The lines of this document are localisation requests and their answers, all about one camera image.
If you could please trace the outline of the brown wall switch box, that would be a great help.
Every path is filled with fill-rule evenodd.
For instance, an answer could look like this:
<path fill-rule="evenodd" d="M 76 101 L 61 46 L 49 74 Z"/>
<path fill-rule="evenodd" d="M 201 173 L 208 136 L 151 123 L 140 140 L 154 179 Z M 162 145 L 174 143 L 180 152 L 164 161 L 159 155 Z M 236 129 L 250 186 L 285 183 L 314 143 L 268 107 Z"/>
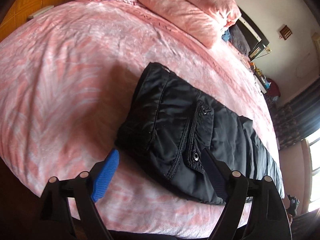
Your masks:
<path fill-rule="evenodd" d="M 284 40 L 287 40 L 292 35 L 292 31 L 287 25 L 284 25 L 280 29 L 279 33 L 280 33 L 281 38 L 283 38 Z"/>

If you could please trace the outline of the black bed headboard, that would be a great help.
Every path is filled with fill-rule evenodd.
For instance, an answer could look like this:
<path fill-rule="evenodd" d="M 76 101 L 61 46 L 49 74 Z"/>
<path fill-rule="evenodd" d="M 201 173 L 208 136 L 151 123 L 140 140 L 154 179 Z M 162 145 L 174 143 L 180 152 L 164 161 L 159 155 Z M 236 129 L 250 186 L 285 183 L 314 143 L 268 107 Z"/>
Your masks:
<path fill-rule="evenodd" d="M 248 57 L 251 61 L 262 55 L 262 52 L 267 54 L 270 52 L 269 40 L 253 22 L 253 20 L 240 8 L 241 17 L 237 20 L 236 25 L 244 35 L 250 51 Z"/>

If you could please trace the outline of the red cloth pile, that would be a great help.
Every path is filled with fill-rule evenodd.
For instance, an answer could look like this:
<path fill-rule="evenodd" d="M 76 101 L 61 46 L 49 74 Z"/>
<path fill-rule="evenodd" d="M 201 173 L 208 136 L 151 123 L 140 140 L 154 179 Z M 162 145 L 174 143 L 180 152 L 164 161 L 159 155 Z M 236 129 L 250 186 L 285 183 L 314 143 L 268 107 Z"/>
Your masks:
<path fill-rule="evenodd" d="M 270 84 L 270 86 L 269 86 L 269 89 L 267 90 L 266 94 L 271 97 L 275 97 L 275 96 L 280 97 L 281 93 L 280 93 L 280 89 L 279 89 L 277 83 L 274 80 L 272 80 L 271 78 L 267 78 L 267 81 Z"/>

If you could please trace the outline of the pink folded comforter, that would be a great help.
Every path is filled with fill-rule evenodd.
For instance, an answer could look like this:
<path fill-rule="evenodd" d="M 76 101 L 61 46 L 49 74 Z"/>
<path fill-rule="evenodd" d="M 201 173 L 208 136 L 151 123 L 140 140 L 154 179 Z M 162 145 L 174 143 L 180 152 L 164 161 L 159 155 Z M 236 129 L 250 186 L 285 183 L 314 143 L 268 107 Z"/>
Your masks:
<path fill-rule="evenodd" d="M 241 17 L 235 0 L 138 0 L 207 48 Z"/>

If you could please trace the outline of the pink floral bed blanket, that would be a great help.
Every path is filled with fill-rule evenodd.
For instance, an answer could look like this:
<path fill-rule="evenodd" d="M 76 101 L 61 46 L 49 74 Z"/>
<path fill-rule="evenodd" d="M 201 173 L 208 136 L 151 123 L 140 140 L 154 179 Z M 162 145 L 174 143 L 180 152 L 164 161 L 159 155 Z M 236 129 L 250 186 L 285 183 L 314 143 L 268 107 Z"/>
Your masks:
<path fill-rule="evenodd" d="M 279 159 L 266 101 L 232 46 L 207 49 L 124 2 L 65 3 L 1 42 L 1 222 L 17 239 L 30 237 L 50 177 L 74 178 L 107 156 L 150 62 L 251 119 Z"/>

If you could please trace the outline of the grey pillow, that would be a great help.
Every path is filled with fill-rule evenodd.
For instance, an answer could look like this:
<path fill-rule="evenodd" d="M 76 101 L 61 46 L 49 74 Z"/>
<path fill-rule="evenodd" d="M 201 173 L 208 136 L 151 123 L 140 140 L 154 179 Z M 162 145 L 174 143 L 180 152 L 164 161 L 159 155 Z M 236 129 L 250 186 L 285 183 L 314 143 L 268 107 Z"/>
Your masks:
<path fill-rule="evenodd" d="M 243 55 L 248 56 L 251 51 L 250 46 L 237 25 L 231 26 L 229 29 L 231 44 Z"/>

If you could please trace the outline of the cluttered bedside table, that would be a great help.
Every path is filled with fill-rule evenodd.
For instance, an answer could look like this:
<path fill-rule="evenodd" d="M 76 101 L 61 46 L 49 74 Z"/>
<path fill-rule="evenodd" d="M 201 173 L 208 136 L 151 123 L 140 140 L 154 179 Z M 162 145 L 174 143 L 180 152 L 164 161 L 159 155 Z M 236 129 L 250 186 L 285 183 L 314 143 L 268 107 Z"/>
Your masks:
<path fill-rule="evenodd" d="M 258 86 L 263 94 L 266 94 L 271 86 L 271 83 L 267 80 L 262 71 L 256 67 L 254 62 L 250 63 L 251 71 L 256 79 Z"/>

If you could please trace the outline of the blue crumpled cloth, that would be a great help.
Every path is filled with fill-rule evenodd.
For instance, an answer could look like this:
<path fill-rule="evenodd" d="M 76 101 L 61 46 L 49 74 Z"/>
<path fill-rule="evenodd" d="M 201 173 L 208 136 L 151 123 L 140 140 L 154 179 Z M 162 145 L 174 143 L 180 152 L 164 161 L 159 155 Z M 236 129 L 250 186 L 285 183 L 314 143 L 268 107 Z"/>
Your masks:
<path fill-rule="evenodd" d="M 229 29 L 227 29 L 224 34 L 221 36 L 221 38 L 225 41 L 228 42 L 231 39 L 231 33 Z"/>

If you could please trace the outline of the black pants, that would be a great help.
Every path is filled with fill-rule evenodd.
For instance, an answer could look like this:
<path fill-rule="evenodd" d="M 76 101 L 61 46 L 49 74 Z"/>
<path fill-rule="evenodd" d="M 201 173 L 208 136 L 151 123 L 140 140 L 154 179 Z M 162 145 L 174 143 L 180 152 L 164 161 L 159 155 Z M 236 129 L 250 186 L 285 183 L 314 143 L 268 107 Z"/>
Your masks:
<path fill-rule="evenodd" d="M 284 195 L 281 170 L 252 120 L 157 62 L 143 70 L 115 145 L 152 179 L 182 198 L 223 204 L 204 169 L 204 149 L 247 178 L 270 176 Z"/>

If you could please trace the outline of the dark patterned curtain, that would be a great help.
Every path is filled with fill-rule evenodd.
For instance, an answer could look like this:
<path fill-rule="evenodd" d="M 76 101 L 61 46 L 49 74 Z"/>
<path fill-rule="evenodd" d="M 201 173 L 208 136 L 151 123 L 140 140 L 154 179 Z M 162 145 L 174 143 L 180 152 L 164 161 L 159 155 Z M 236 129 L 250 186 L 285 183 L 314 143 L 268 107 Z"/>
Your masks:
<path fill-rule="evenodd" d="M 285 105 L 271 111 L 280 149 L 294 145 L 319 129 L 319 80 Z"/>

